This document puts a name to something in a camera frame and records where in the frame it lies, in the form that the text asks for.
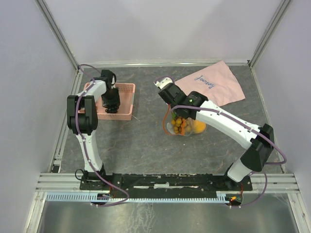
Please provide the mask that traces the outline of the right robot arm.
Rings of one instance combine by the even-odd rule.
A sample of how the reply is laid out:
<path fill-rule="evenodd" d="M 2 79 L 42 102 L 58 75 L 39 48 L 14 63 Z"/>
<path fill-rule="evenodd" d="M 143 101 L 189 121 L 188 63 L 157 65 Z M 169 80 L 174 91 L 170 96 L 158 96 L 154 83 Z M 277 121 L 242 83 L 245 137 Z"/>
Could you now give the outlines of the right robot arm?
<path fill-rule="evenodd" d="M 155 82 L 155 86 L 177 117 L 203 122 L 234 139 L 245 149 L 223 177 L 227 189 L 234 190 L 249 173 L 262 171 L 274 149 L 274 130 L 270 125 L 261 127 L 243 121 L 196 91 L 186 95 L 170 78 Z"/>

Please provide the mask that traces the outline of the brown longan bunch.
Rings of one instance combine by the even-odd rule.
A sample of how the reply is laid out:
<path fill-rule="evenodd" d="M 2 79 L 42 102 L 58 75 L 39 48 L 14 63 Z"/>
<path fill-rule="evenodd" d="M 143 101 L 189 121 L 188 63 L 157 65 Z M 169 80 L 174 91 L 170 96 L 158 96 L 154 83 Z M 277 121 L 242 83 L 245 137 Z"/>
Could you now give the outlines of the brown longan bunch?
<path fill-rule="evenodd" d="M 167 128 L 175 135 L 187 136 L 192 132 L 192 121 L 190 118 L 174 117 L 167 124 Z"/>

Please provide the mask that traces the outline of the black grape bunch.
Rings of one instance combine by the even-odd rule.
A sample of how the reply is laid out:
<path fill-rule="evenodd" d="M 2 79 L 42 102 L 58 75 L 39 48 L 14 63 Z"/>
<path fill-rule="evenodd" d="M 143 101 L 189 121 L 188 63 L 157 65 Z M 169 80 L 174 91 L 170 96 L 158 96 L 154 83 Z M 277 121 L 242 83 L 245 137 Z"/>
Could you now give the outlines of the black grape bunch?
<path fill-rule="evenodd" d="M 111 106 L 106 107 L 105 112 L 108 114 L 116 114 L 118 110 L 119 110 L 119 106 L 111 105 Z"/>

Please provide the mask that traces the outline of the clear zip top bag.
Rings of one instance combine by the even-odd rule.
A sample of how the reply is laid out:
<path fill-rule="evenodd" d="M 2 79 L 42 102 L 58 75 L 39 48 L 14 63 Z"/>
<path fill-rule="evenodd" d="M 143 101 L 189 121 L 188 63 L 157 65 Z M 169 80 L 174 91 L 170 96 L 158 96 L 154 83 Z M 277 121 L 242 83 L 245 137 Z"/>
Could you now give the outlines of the clear zip top bag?
<path fill-rule="evenodd" d="M 167 112 L 162 121 L 162 127 L 167 135 L 190 136 L 206 130 L 207 124 L 192 118 L 177 116 L 168 105 Z"/>

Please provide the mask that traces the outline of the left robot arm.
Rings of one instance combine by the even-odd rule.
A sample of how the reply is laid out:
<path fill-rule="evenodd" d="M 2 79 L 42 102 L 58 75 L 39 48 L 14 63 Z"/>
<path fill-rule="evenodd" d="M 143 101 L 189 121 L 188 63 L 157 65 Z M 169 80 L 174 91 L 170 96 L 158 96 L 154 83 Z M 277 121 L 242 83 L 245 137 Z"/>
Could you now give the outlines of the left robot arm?
<path fill-rule="evenodd" d="M 84 172 L 94 173 L 90 182 L 96 189 L 103 189 L 107 185 L 104 164 L 96 144 L 96 101 L 102 100 L 102 107 L 107 113 L 118 112 L 121 101 L 119 90 L 115 87 L 116 80 L 112 71 L 103 69 L 100 77 L 92 78 L 85 90 L 67 97 L 67 125 L 80 143 L 85 162 Z"/>

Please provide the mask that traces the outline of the yellow peach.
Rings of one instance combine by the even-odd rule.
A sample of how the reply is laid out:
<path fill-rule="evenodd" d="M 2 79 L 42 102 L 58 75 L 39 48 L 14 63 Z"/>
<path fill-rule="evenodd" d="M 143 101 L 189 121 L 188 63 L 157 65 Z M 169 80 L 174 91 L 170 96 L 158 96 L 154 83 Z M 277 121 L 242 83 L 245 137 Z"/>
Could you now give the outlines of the yellow peach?
<path fill-rule="evenodd" d="M 206 129 L 207 125 L 204 122 L 198 120 L 192 121 L 192 131 L 193 133 L 202 133 Z"/>

